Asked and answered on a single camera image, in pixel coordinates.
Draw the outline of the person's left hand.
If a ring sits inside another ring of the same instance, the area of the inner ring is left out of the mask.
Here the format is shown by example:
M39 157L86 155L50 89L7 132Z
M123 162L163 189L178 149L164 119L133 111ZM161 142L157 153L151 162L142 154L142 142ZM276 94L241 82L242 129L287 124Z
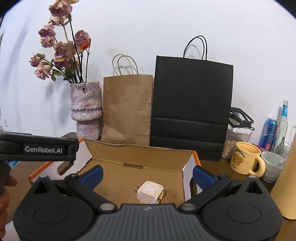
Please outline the person's left hand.
M13 187L16 186L18 181L12 175L9 175L6 186ZM6 220L8 216L7 208L10 203L10 196L7 190L4 188L4 191L0 198L0 236L3 238L6 234Z

